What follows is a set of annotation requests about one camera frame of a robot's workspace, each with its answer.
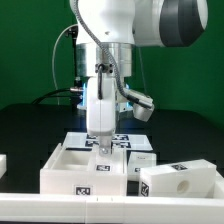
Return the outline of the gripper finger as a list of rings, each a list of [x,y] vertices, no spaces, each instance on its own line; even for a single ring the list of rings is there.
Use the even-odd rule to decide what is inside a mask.
[[[99,152],[101,155],[107,155],[110,152],[110,137],[109,136],[99,137]]]

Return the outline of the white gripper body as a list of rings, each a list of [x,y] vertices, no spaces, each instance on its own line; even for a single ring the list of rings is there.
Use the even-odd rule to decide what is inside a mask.
[[[98,99],[98,80],[92,77],[87,85],[87,133],[90,136],[111,136],[116,128],[115,85],[112,78],[102,81],[102,99]]]

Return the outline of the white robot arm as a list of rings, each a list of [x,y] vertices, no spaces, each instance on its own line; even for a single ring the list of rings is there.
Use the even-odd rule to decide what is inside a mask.
[[[136,47],[188,47],[204,32],[207,0],[70,0],[78,23],[77,73],[86,76],[87,133],[98,139],[102,156],[113,153],[117,113],[133,104],[146,121],[153,99],[125,86]]]

